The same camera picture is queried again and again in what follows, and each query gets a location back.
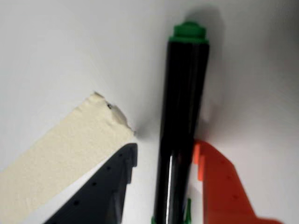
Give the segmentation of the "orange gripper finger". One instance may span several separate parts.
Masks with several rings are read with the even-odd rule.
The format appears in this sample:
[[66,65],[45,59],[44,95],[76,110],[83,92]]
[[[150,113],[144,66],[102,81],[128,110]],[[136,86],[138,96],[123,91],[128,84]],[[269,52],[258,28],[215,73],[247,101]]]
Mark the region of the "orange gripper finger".
[[234,165],[212,145],[195,141],[193,163],[198,165],[198,180],[202,182],[203,223],[281,223],[255,214]]

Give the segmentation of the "dark navy gripper finger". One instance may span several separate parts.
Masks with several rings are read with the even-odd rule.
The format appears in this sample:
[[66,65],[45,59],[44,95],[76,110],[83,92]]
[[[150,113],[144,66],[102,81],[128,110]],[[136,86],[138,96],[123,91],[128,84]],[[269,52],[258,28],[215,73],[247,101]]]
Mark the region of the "dark navy gripper finger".
[[136,143],[124,145],[46,223],[120,224],[137,156]]

